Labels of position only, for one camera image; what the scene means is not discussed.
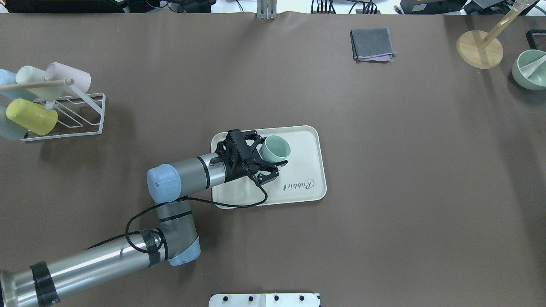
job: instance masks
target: white spoon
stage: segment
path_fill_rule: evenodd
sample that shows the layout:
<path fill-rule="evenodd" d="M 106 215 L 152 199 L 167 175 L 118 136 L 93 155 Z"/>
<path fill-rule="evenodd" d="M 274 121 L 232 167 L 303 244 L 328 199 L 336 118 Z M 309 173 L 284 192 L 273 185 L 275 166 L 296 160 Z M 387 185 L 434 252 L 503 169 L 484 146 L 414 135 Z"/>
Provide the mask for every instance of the white spoon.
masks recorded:
<path fill-rule="evenodd" d="M 536 60 L 534 62 L 531 62 L 531 63 L 521 67 L 520 68 L 521 74 L 525 78 L 529 78 L 529 76 L 532 75 L 535 72 L 535 70 L 544 62 L 546 62 L 546 55 L 542 56 L 541 58 L 539 58 L 538 60 Z"/>

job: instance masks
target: cup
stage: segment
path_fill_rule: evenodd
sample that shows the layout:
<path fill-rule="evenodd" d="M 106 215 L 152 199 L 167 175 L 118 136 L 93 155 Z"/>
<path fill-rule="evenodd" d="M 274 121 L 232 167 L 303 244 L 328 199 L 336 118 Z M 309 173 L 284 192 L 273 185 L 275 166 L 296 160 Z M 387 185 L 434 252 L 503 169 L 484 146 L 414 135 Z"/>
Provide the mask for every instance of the cup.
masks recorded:
<path fill-rule="evenodd" d="M 28 129 L 9 120 L 5 115 L 5 110 L 6 107 L 0 104 L 0 135 L 12 141 L 24 138 Z"/>
<path fill-rule="evenodd" d="M 84 93 L 87 93 L 91 86 L 91 75 L 89 73 L 57 62 L 49 64 L 45 70 L 44 78 L 45 81 L 73 79 L 74 85 Z"/>
<path fill-rule="evenodd" d="M 546 52 L 541 50 L 531 49 L 523 51 L 515 60 L 512 67 L 514 80 L 528 90 L 537 91 L 546 89 L 546 63 L 540 65 L 528 78 L 524 77 L 521 73 L 523 66 L 538 60 L 544 55 L 546 55 Z"/>
<path fill-rule="evenodd" d="M 260 148 L 262 159 L 271 163 L 277 163 L 286 160 L 290 155 L 290 145 L 278 135 L 270 135 L 265 138 L 265 142 Z"/>
<path fill-rule="evenodd" d="M 15 73 L 5 69 L 0 69 L 0 85 L 11 84 L 17 84 L 17 81 L 15 81 Z M 0 94 L 5 96 L 10 101 L 16 100 L 17 98 L 23 98 L 30 101 L 36 99 L 36 95 L 27 90 L 3 91 L 0 92 Z"/>
<path fill-rule="evenodd" d="M 6 109 L 5 115 L 13 122 L 38 135 L 50 133 L 58 118 L 57 111 L 47 111 L 43 105 L 22 98 L 12 101 Z"/>
<path fill-rule="evenodd" d="M 23 66 L 17 72 L 15 81 L 17 81 L 18 84 L 44 82 L 45 71 L 29 65 Z M 46 101 L 55 101 L 63 93 L 63 89 L 59 86 L 29 88 L 28 91 Z"/>

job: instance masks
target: white floor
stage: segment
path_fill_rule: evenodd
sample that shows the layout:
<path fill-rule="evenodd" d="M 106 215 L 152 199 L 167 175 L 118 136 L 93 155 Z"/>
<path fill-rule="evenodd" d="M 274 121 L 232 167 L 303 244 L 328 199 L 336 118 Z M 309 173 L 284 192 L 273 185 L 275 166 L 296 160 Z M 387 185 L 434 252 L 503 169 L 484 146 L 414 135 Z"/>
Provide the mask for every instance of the white floor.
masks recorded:
<path fill-rule="evenodd" d="M 244 11 L 256 12 L 257 4 L 256 0 L 239 0 Z M 400 0 L 375 0 L 381 14 L 396 14 L 394 11 L 394 5 L 400 4 Z M 334 8 L 338 14 L 347 14 L 349 9 L 353 5 L 352 2 L 345 0 L 334 0 Z M 540 1 L 539 4 L 541 8 L 546 8 L 545 1 Z M 361 4 L 357 4 L 355 9 L 361 9 Z M 297 11 L 300 13 L 310 13 L 311 12 L 311 1 L 310 0 L 277 0 L 277 12 L 282 13 L 284 11 Z M 5 7 L 0 5 L 0 13 L 7 13 L 8 11 Z M 235 0 L 217 0 L 216 4 L 212 6 L 213 13 L 236 13 L 240 12 L 239 6 Z M 465 12 L 462 10 L 458 13 L 451 13 L 453 15 L 464 15 Z M 544 14 L 536 8 L 533 8 L 528 15 L 534 16 L 544 16 Z"/>

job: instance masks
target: metal bracket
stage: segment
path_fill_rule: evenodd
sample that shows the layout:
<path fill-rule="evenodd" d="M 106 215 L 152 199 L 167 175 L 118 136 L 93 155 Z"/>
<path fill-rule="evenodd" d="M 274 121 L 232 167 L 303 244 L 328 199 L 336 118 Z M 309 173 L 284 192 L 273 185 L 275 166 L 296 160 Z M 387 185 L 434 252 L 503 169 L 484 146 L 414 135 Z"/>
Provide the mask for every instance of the metal bracket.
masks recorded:
<path fill-rule="evenodd" d="M 277 0 L 258 0 L 258 19 L 277 19 Z"/>

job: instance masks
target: mint green bowl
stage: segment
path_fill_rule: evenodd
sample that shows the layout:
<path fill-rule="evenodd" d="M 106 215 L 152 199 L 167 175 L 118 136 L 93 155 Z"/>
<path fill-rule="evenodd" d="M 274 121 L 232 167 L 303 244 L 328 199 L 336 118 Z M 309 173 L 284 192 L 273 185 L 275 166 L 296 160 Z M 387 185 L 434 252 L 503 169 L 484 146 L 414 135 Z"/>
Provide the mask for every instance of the mint green bowl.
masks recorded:
<path fill-rule="evenodd" d="M 546 55 L 546 52 L 531 49 L 523 51 L 518 56 L 512 67 L 512 76 L 519 85 L 534 91 L 546 89 L 546 63 L 540 65 L 529 78 L 526 78 L 521 74 L 521 68 L 523 66 L 538 60 L 543 55 Z"/>

